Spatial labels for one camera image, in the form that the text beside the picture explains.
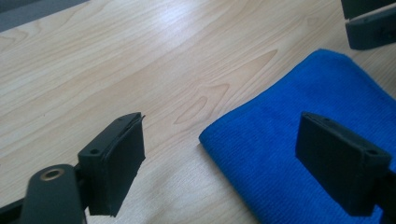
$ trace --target black object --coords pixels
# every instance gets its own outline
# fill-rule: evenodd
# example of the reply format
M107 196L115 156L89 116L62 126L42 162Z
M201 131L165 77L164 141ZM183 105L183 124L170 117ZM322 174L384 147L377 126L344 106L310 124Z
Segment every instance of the black object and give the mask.
M391 156L335 121L304 112L296 156L351 216L370 216L378 204L382 223L396 223L396 174Z
M362 16L396 0L342 0L346 33L352 49L373 49L396 42L396 7Z
M0 223L86 223L116 216L145 159L140 113L114 120L78 153L76 167L45 168L29 181L26 197L0 208Z
M0 0L0 32L88 0Z

